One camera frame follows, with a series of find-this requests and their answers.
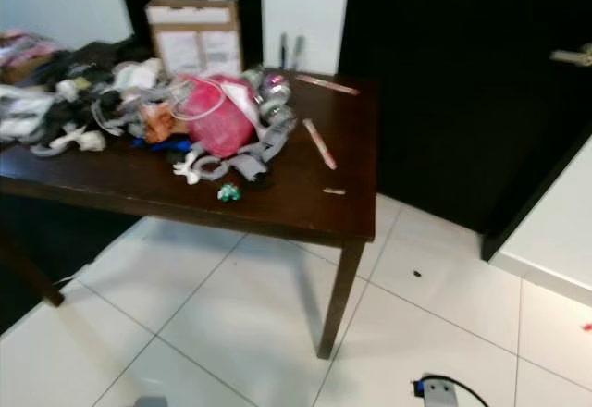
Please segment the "white plastic clamp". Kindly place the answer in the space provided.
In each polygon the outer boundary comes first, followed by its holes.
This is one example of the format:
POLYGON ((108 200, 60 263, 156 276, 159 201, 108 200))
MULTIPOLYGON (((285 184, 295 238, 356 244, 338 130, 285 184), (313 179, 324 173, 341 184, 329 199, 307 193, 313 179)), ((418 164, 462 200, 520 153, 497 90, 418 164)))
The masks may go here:
POLYGON ((73 129, 65 135, 56 137, 53 140, 30 146, 30 153, 38 157, 55 157, 67 152, 72 143, 77 143, 79 136, 84 135, 85 129, 73 129))

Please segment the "orange snack bag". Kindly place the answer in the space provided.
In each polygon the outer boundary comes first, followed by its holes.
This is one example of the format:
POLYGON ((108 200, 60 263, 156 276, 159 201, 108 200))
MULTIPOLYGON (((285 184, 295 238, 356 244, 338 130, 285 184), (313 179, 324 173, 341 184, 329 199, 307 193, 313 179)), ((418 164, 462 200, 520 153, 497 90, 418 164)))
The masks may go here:
POLYGON ((162 143, 174 135, 186 135, 189 130, 183 120, 173 115, 173 102, 149 102, 140 105, 139 114, 143 124, 143 138, 148 143, 162 143))

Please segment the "white plastic container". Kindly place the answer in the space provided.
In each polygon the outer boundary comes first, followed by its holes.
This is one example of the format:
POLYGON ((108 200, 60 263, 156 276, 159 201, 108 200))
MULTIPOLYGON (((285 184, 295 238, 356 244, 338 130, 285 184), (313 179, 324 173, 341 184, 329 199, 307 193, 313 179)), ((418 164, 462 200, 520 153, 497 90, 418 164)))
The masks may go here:
POLYGON ((157 57, 149 57, 142 63, 121 63, 115 65, 115 90, 153 89, 159 80, 162 63, 157 57))

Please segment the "pink paper chopstick sleeve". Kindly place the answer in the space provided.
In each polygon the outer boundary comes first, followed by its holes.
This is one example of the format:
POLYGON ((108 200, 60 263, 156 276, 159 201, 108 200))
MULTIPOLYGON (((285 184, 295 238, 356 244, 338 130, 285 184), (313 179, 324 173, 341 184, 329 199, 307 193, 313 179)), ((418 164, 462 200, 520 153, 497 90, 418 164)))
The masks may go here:
POLYGON ((320 131, 318 131, 318 128, 314 122, 310 118, 305 118, 302 119, 302 124, 309 133, 310 140, 313 141, 314 148, 316 148, 317 152, 320 154, 323 165, 329 167, 330 170, 338 170, 337 159, 334 158, 333 154, 328 149, 328 145, 326 144, 325 140, 323 140, 323 136, 321 135, 320 131))
POLYGON ((295 79, 301 82, 305 82, 305 84, 310 84, 317 87, 325 87, 325 89, 334 91, 334 93, 346 93, 349 95, 354 95, 354 97, 355 95, 360 94, 359 91, 355 89, 355 87, 350 87, 343 84, 338 84, 334 81, 309 76, 309 74, 296 74, 295 79))

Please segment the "clear plastic tube loop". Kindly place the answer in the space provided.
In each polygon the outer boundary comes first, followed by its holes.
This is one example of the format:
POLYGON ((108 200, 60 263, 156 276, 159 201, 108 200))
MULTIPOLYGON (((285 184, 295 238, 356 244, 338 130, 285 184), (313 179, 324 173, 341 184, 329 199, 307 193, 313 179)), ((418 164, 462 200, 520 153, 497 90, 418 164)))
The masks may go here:
POLYGON ((173 117, 183 122, 210 117, 224 105, 253 122, 258 118, 258 108, 249 90, 236 81, 183 74, 168 84, 166 94, 174 100, 173 117))

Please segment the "white plastic bracket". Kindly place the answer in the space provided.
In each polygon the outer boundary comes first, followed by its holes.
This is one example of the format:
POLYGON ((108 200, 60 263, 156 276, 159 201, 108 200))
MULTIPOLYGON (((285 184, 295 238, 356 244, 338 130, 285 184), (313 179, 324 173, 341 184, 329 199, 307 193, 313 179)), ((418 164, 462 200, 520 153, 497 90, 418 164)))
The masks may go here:
POLYGON ((173 165, 173 174, 182 176, 191 186, 202 181, 224 178, 228 170, 229 165, 225 159, 206 152, 199 143, 192 145, 182 161, 173 165))

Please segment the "black door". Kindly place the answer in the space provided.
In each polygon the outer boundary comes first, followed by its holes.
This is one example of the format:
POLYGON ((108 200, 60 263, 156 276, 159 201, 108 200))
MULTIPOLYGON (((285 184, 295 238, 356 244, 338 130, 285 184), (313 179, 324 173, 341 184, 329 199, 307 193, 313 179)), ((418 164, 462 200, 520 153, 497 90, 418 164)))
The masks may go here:
POLYGON ((592 141, 592 0, 347 0, 338 71, 379 81, 379 190, 492 258, 592 141))

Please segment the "dark brown wooden table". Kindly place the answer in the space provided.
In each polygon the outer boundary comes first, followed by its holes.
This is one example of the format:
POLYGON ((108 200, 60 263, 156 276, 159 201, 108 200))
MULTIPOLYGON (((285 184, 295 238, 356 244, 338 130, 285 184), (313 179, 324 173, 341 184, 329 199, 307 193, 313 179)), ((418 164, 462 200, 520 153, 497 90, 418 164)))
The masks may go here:
POLYGON ((337 276, 316 349, 320 359, 330 359, 364 247, 376 237, 381 87, 367 77, 303 73, 360 93, 349 95, 305 84, 295 79, 299 73, 293 73, 290 100, 299 122, 271 162, 266 186, 244 186, 238 201, 221 203, 215 183, 186 184, 175 178, 164 157, 130 142, 110 143, 97 154, 56 158, 38 158, 25 146, 6 144, 0 149, 0 192, 339 248, 337 276), (317 126, 338 170, 323 165, 302 124, 305 118, 317 126), (326 194, 323 188, 347 194, 326 194))

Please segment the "pink plastic bag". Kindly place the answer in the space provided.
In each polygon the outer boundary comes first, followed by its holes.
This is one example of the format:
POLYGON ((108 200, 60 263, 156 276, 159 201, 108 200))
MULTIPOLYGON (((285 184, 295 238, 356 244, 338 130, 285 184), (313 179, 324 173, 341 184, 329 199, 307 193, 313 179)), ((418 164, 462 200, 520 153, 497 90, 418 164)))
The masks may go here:
MULTIPOLYGON (((237 84, 245 86, 253 98, 253 91, 244 79, 231 76, 206 78, 236 81, 237 84)), ((257 119, 253 122, 229 105, 220 107, 210 117, 195 120, 195 122, 185 122, 185 124, 191 138, 199 142, 207 153, 224 159, 236 156, 242 146, 253 141, 258 127, 257 119)))

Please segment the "cardboard box of pink bags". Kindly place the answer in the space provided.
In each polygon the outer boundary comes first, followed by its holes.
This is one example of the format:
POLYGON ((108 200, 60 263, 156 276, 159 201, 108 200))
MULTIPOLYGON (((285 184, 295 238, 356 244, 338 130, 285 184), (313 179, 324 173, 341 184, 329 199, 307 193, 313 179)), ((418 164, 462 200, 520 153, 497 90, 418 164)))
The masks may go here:
POLYGON ((5 31, 0 38, 0 81, 16 85, 35 69, 50 63, 62 47, 56 41, 25 31, 5 31))

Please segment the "cardboard box white labels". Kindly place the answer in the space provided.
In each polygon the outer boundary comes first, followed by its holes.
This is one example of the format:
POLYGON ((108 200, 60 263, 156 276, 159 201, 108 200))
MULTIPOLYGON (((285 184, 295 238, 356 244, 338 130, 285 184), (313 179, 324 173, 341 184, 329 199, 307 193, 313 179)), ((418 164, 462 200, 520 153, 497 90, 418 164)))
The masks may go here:
POLYGON ((157 57, 170 76, 239 76, 236 0, 152 0, 145 6, 157 57))

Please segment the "silver purple can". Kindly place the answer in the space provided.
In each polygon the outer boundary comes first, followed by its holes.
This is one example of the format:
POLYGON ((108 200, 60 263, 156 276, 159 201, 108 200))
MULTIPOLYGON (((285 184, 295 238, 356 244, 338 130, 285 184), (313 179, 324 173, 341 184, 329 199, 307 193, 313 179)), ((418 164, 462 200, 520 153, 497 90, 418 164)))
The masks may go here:
POLYGON ((293 110, 289 104, 292 89, 283 74, 251 70, 251 85, 259 115, 267 124, 276 125, 292 119, 293 110))

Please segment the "small white plastic knob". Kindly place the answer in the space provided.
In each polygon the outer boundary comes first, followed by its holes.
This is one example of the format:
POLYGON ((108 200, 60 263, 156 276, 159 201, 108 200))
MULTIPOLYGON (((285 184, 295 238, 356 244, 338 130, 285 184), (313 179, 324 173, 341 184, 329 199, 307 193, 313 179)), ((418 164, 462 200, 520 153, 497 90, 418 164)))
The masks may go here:
POLYGON ((102 152, 106 147, 105 136, 97 129, 82 132, 76 138, 76 144, 81 152, 102 152))

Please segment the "grey plastic clamp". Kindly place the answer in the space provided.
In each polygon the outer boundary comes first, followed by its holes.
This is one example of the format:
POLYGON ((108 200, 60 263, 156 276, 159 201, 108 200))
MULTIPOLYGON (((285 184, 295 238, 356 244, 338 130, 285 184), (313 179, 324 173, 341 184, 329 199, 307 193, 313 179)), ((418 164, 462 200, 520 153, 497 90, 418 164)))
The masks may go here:
POLYGON ((237 170, 246 181, 262 181, 269 173, 271 159, 282 152, 297 122, 295 117, 275 122, 263 132, 258 142, 242 146, 237 154, 225 159, 225 165, 237 170))

